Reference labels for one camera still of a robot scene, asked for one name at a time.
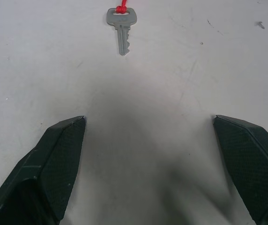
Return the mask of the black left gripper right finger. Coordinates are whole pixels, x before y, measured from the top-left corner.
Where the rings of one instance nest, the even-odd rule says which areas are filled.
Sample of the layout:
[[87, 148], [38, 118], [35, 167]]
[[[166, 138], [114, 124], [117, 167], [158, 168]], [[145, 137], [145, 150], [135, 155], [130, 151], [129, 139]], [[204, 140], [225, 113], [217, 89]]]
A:
[[268, 132], [216, 115], [213, 126], [227, 171], [256, 225], [268, 225]]

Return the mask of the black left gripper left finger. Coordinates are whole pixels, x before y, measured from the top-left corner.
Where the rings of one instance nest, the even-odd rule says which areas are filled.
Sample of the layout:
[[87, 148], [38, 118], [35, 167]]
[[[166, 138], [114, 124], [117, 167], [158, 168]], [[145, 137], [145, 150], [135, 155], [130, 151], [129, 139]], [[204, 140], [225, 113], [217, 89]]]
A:
[[86, 118], [47, 128], [0, 187], [0, 225], [59, 225], [78, 173]]

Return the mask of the silver metal key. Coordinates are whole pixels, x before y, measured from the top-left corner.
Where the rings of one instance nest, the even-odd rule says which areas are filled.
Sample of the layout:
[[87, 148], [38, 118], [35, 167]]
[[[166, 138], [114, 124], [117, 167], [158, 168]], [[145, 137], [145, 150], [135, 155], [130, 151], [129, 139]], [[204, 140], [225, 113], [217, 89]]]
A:
[[136, 12], [132, 8], [127, 8], [125, 14], [117, 14], [115, 8], [110, 8], [106, 14], [106, 22], [115, 27], [118, 35], [119, 54], [125, 56], [129, 53], [130, 46], [128, 33], [131, 26], [137, 22]]

